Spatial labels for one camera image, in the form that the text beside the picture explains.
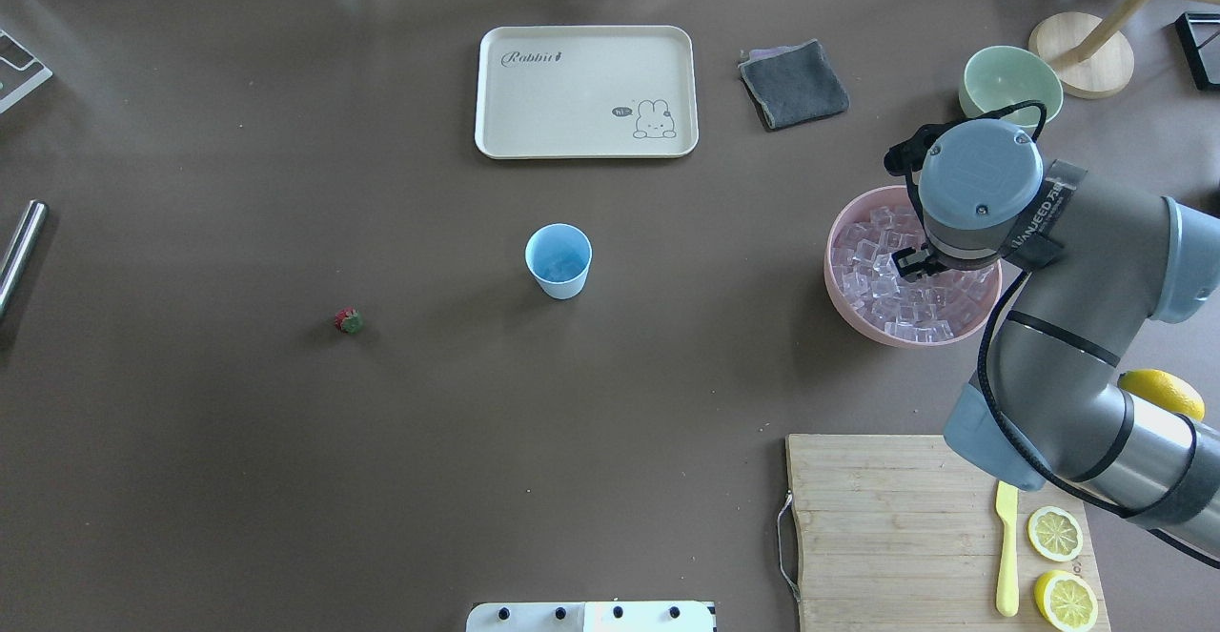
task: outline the gray cloth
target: gray cloth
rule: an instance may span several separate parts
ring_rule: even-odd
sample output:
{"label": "gray cloth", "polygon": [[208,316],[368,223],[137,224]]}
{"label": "gray cloth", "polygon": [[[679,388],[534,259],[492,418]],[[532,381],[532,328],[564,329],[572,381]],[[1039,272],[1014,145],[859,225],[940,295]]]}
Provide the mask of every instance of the gray cloth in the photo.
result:
{"label": "gray cloth", "polygon": [[836,116],[850,105],[816,38],[800,46],[750,50],[739,67],[769,128]]}

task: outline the whole lemon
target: whole lemon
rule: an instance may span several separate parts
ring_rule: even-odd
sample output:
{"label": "whole lemon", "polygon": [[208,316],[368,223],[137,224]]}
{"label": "whole lemon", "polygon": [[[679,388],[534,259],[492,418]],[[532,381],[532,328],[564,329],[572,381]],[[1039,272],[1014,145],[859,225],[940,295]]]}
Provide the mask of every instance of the whole lemon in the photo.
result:
{"label": "whole lemon", "polygon": [[1203,397],[1180,377],[1163,370],[1132,370],[1119,376],[1119,389],[1125,389],[1168,411],[1180,412],[1192,420],[1203,420]]}

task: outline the wooden stand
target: wooden stand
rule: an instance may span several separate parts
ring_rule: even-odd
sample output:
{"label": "wooden stand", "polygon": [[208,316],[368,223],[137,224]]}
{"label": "wooden stand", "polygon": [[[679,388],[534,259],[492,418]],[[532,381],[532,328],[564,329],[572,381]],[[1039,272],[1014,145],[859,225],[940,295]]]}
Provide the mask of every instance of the wooden stand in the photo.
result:
{"label": "wooden stand", "polygon": [[1077,98],[1108,98],[1135,72],[1135,54],[1120,28],[1149,0],[1125,0],[1105,20],[1060,12],[1030,35],[1030,50],[1054,68],[1064,90]]}

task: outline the wooden round base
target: wooden round base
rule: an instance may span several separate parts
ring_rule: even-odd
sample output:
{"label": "wooden round base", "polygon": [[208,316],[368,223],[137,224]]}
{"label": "wooden round base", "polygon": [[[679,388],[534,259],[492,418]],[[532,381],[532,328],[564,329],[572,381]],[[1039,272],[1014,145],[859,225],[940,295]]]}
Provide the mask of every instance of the wooden round base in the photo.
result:
{"label": "wooden round base", "polygon": [[1122,90],[1135,74],[1136,57],[1131,43],[1115,33],[1093,57],[1071,62],[1069,50],[1080,46],[1102,18],[1086,12],[1059,12],[1042,20],[1030,35],[1030,50],[1054,67],[1063,82],[1064,93],[1077,98],[1108,98]]}

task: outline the yellow knife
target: yellow knife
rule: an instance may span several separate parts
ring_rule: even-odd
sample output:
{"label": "yellow knife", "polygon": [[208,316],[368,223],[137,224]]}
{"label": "yellow knife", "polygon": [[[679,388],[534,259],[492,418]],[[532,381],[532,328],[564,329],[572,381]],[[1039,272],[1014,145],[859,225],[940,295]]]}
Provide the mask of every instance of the yellow knife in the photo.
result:
{"label": "yellow knife", "polygon": [[1004,545],[999,553],[996,577],[996,610],[1005,617],[1016,615],[1016,487],[1000,482],[996,487],[996,515],[1004,523]]}

